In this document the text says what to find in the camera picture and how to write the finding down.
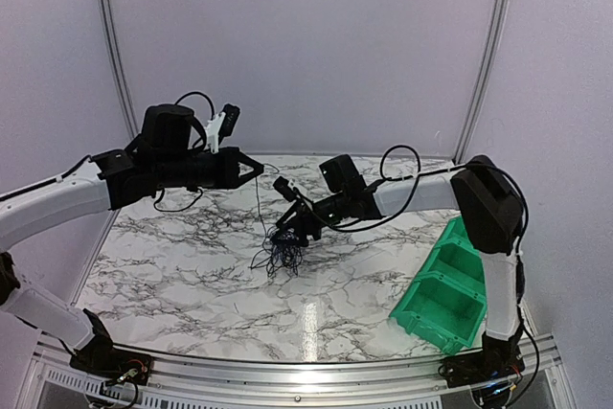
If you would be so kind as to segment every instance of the green plastic bin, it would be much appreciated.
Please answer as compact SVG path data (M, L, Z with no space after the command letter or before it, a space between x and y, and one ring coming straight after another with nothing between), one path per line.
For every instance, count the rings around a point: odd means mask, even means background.
M390 316L409 334L452 355L472 346L486 309L483 296L432 272L411 283Z
M390 317L409 334L452 355L472 346L486 311L481 257L468 239L462 218L456 217Z
M486 278L479 251L457 237L439 240L416 278L437 272L469 290L486 295Z

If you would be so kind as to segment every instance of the black cable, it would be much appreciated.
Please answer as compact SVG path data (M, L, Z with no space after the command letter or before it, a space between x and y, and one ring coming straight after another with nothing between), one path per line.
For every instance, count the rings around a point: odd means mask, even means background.
M183 100L187 99L190 96L200 96L204 98L205 100L207 100L207 102L209 103L209 107L211 107L211 119L215 116L215 105L213 104L213 100L209 98L207 95L205 95L204 93L202 93L201 91L191 91L189 93L186 93L181 98L176 100L174 102L174 105L180 104Z
M513 401L507 404L507 407L513 406L521 397L523 397L526 394L528 389L531 387L531 385L536 380L536 375L538 374L538 368L540 367L540 351L538 350L538 345L536 345L536 341L534 340L534 337L528 331L528 328L526 328L525 323L523 325L523 328L524 328L524 332L526 332L526 335L528 336L530 341L533 343L534 352L536 353L536 366L534 366L534 373L532 377L530 377L530 380L528 381L526 386L523 388L523 390L519 393L519 395L517 395L517 397Z
M65 172L63 175L61 175L62 179L66 179L68 176L70 176L73 172L75 172L76 170L78 170L86 161L91 160L92 157L91 155L85 155L83 158L81 158L76 164L75 166L73 166L71 169L69 169L67 172Z
M166 194L166 189L162 189L162 193L160 194L160 197L153 202L153 209L155 211L159 211L160 213L182 213L184 211L189 210L193 205L196 204L196 202L200 198L202 198L202 195L204 195L204 190L198 188L198 196L192 201L192 203L190 203L185 208L181 208L181 209L178 209L178 210L165 210L165 209L160 208L159 206L157 206L164 199L164 195L165 194Z
M137 385L137 383L134 380L132 380L131 378L126 380L126 382L130 382L132 385L134 385L134 398L132 398L132 401L127 406L124 406L124 407L122 407L120 409L131 409L132 407L134 407L136 405L136 401L138 401L138 385Z
M381 176L381 179L384 179L385 181L388 181L388 182L399 182L399 181L404 181L405 179L409 179L413 177L412 175L401 176L401 177L388 177L383 172L385 160L387 160L387 157L390 155L390 153L392 153L394 150L397 150L399 148L406 148L407 150L411 150L411 152L413 153L413 155L415 155L415 158L418 162L418 171L421 171L421 159L420 159L420 155L418 154L418 152L411 146L407 146L405 144L396 144L395 146L391 146L390 148L388 148L383 154L383 156L381 157L381 161L379 163L379 175Z
M71 350L68 348L68 346L66 345L66 342L64 342L64 341L63 341L63 340L61 340L61 339L58 339L58 341L59 341L59 343L61 344L61 346L64 348L64 350L66 350L66 352L67 352L68 354L70 354L70 355L71 355L73 358L75 358L77 361L79 361L79 359L78 359L78 358L77 358L77 356L74 354L74 352L73 352L73 351L71 351Z
M515 181L515 179L513 179L513 177L507 173L504 170L501 170L498 167L494 167L492 165L486 165L483 163L464 163L462 165L456 165L454 167L451 168L441 168L439 170L432 170L432 171L427 171L427 172L423 172L421 174L419 174L419 176L425 177L425 176L433 176L435 174L441 174L443 172L452 172L452 171L457 171L457 170L462 170L462 169L466 169L466 170L471 170L471 169L475 169L475 168L485 168L486 170L491 170L491 171L495 171L498 172L499 174L502 174L503 176L505 176L509 182L511 182L511 184L513 185L513 188L515 189L515 192L519 195L519 199L522 202L522 205L524 207L524 225L522 226L519 235L517 237L517 244L515 245L515 250L519 250L520 247L520 243L522 242L524 236L526 235L526 230L528 229L528 221L530 220L530 213L528 211L528 201L526 200L526 196L524 195L524 193L522 192L521 188L519 187L519 185L517 184L517 182Z
M322 218L320 218L308 205L307 202L310 201L308 200L304 195L302 195L302 193L300 191L298 191L297 189L295 189L295 192L298 196L300 196L301 200L303 201L303 203L305 204L305 206L310 210L310 212L315 216L315 218L317 218L320 222L322 222L326 227L328 227L329 229L335 231L335 232L339 232L342 234L352 234L355 232L366 232L367 230L373 230L376 227L379 227L383 224L387 224L388 222L391 222L392 220L396 219L398 216L400 216L402 213L404 213L404 211L409 207L409 204L411 203L411 200L413 200L413 196L415 196L415 192L417 191L418 188L418 184L420 183L420 177L421 177L421 159L420 159L420 155L418 154L418 152L414 149L411 148L409 146L405 146L405 145L397 145L397 146L393 146L391 149L396 149L396 148L409 148L414 154L415 154L415 158L417 159L418 162L418 172L417 175L415 176L415 182L413 183L413 187L411 188L411 192L409 193L409 196L407 197L406 201L404 202L404 204L402 205L402 207L396 211L393 215L386 217L383 220L380 220L374 224L371 225L367 225L366 227L360 227L358 229L349 229L346 228L349 226L349 224L347 225L342 225L342 226L335 226L335 225L330 225L327 222L325 222ZM385 152L385 155L389 155L390 152L392 150L387 150ZM381 162L380 164L380 168L379 168L379 172L382 174L383 173L383 162Z
M269 163L264 163L264 165L273 168L275 173L281 172L274 165ZM261 215L260 183L257 177L256 200L258 202L258 219L264 231L264 238L261 242L261 250L254 255L249 268L251 270L266 268L268 278L274 278L281 268L288 268L294 275L298 275L298 267L303 261L304 249L298 245L299 238L293 229L266 228L263 216ZM268 257L256 263L256 258L261 253L266 253Z
M85 163L87 160L91 160L91 156L85 155L75 164L75 166L71 167L67 172L62 173L60 175L61 178L66 179L73 172L78 170L83 165L83 163ZM0 202L10 200L11 198L15 198L16 196L23 195L24 193L37 191L38 189L42 189L43 187L47 187L47 186L51 186L52 184L56 184L56 182L57 181L55 180L55 178L52 178L52 179L47 179L42 182L38 182L36 184L32 184L31 186L24 187L23 189L19 189L17 191L7 193L6 195L0 196Z

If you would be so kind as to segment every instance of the marble-patterned table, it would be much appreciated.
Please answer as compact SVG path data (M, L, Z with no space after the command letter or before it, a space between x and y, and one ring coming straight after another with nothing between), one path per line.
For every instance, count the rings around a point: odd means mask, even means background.
M318 165L328 157L260 156L314 199L328 194ZM367 182L378 158L354 158ZM425 169L445 165L426 160ZM388 174L415 164L392 159ZM267 226L288 208L259 179ZM273 280L250 270L264 235L254 181L232 192L207 191L184 213L162 214L152 200L121 211L80 294L116 341L160 351L272 361L358 361L437 353L388 315L453 212L405 214L369 232L324 230L306 250L299 275ZM167 193L176 209L193 196Z

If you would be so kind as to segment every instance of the white enclosure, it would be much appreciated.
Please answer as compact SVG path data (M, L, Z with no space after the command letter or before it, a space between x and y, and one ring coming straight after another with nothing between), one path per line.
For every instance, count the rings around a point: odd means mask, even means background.
M556 335L579 407L608 407L612 3L510 0L504 14L503 0L0 0L0 193L124 147L123 112L140 123L148 106L191 90L241 108L228 144L248 153L380 154L403 143L449 159L479 106L482 71L488 91L461 160L488 154L522 186L528 306L539 331ZM131 101L123 87L118 96L102 6ZM494 29L499 49L484 62ZM208 117L203 101L187 104ZM65 224L13 257L69 299L108 218ZM10 344L0 407L12 408L37 334L2 316L0 335Z
M233 143L251 152L451 157L494 0L112 3L138 117L202 89L240 105Z

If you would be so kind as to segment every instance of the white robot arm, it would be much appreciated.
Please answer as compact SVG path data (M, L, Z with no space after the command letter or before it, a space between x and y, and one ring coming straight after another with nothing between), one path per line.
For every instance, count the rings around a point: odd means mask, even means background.
M443 361L450 387L488 381L523 371L518 342L523 321L518 303L523 296L523 265L519 240L525 232L525 199L509 176L486 156L448 170L421 172L416 177L367 185L349 155L320 165L333 195L319 201L305 197L280 177L275 189L292 207L277 222L273 244L308 246L322 230L352 233L374 228L402 214L425 210L459 210L468 238L481 252L485 272L488 319L483 350L451 356ZM338 225L343 219L376 221L374 224Z
M148 109L143 131L126 149L85 157L64 174L0 195L0 311L57 337L70 351L71 366L119 378L141 353L114 349L100 319L72 307L28 279L9 251L18 242L80 216L118 210L172 187L236 189L263 172L263 165L238 148L219 148L232 134L238 108L226 104L203 127L188 107L161 104ZM201 146L188 148L195 128ZM251 171L240 174L240 165ZM137 383L146 383L140 372Z

